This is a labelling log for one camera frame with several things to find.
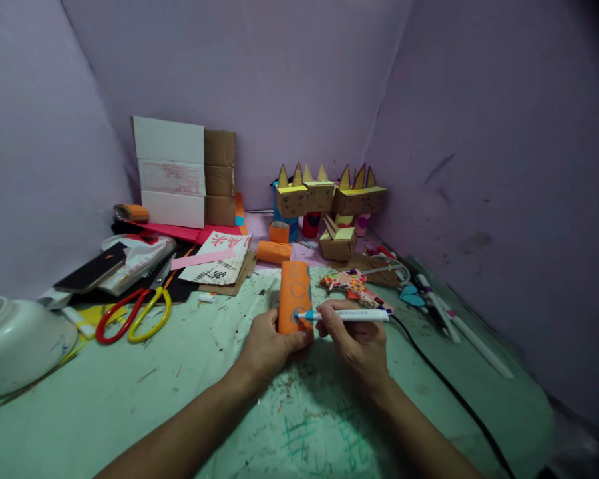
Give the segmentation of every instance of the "white bowl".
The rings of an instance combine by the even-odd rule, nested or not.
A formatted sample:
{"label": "white bowl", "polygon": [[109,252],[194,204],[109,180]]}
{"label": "white bowl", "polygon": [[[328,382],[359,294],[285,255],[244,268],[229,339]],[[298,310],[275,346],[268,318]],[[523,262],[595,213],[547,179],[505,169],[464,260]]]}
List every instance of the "white bowl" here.
{"label": "white bowl", "polygon": [[0,395],[32,383],[68,355],[78,332],[33,301],[0,296]]}

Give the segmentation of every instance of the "floral glue gun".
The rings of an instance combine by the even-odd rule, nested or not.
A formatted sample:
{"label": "floral glue gun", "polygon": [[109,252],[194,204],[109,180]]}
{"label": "floral glue gun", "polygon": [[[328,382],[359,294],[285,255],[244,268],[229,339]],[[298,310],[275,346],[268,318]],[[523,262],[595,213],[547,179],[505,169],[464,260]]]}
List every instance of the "floral glue gun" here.
{"label": "floral glue gun", "polygon": [[393,314],[393,307],[366,287],[366,279],[358,269],[349,269],[341,273],[327,274],[320,283],[328,287],[328,291],[333,289],[346,291],[349,299],[358,300],[362,306],[384,309],[388,314]]}

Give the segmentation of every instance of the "hand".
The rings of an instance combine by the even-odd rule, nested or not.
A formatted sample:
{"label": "hand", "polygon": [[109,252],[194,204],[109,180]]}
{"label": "hand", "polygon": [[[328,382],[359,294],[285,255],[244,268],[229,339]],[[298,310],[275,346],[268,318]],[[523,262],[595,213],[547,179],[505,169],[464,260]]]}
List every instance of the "hand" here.
{"label": "hand", "polygon": [[317,307],[322,320],[317,323],[320,337],[329,334],[337,352],[349,365],[355,378],[370,395],[379,394],[391,381],[386,365],[386,330],[382,323],[346,322],[338,309],[359,309],[352,301],[329,300]]}
{"label": "hand", "polygon": [[269,309],[255,316],[242,352],[234,365],[241,375],[250,377],[258,388],[269,385],[282,370],[291,353],[300,351],[315,341],[313,329],[289,335],[278,334],[275,328],[277,319],[277,309]]}

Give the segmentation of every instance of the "scissors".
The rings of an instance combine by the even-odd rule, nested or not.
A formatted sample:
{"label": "scissors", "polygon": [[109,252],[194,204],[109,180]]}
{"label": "scissors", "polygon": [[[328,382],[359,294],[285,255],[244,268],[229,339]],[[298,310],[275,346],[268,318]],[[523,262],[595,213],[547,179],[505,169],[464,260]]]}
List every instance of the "scissors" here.
{"label": "scissors", "polygon": [[[122,336],[124,336],[124,334],[128,331],[128,342],[137,344],[137,343],[146,341],[147,339],[152,337],[155,333],[157,333],[159,330],[161,330],[162,326],[164,326],[164,324],[166,324],[168,317],[171,315],[171,296],[168,293],[168,291],[166,290],[166,287],[163,287],[162,285],[164,284],[164,280],[166,279],[169,271],[171,270],[171,261],[173,261],[174,257],[175,257],[175,255],[171,256],[171,258],[166,262],[166,264],[164,265],[164,267],[162,267],[162,269],[160,270],[158,275],[155,277],[155,279],[151,283],[151,286],[148,289],[147,288],[138,289],[133,294],[127,296],[122,301],[119,301],[118,303],[116,303],[115,306],[113,306],[111,309],[109,309],[106,312],[106,314],[104,316],[102,316],[102,319],[98,323],[98,327],[95,329],[95,339],[98,341],[98,343],[103,344],[103,345],[113,344],[113,343],[117,342]],[[142,312],[142,314],[140,314],[140,317],[136,321],[134,321],[135,317],[138,315],[138,312],[140,311],[140,308],[142,307],[144,298],[153,290],[155,290],[155,296],[151,299],[149,304],[146,305],[146,307],[144,308],[144,311]],[[164,315],[162,316],[162,319],[154,327],[152,327],[148,333],[140,335],[140,336],[136,336],[135,332],[137,331],[138,326],[140,325],[140,323],[142,323],[142,320],[146,317],[148,312],[151,309],[153,309],[153,307],[155,306],[155,303],[157,303],[161,297],[164,297],[164,302],[166,303],[166,310],[164,311]],[[129,301],[131,301],[132,299],[135,299],[135,298],[138,298],[138,299],[135,303],[135,306],[133,307],[133,311],[131,311],[131,314],[128,316],[128,319],[126,320],[124,325],[120,328],[120,331],[118,331],[115,334],[115,336],[112,336],[110,338],[104,337],[104,330],[106,328],[108,319],[111,317],[111,315],[113,313],[115,313],[115,311],[120,309],[122,306],[126,305]]]}

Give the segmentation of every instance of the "pink heart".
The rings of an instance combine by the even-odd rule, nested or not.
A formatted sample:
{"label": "pink heart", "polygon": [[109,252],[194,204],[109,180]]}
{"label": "pink heart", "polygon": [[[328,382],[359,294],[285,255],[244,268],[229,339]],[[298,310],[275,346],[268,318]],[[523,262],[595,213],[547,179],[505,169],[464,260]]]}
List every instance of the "pink heart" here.
{"label": "pink heart", "polygon": [[369,217],[367,216],[358,216],[357,217],[357,226],[359,226],[362,230],[368,228]]}

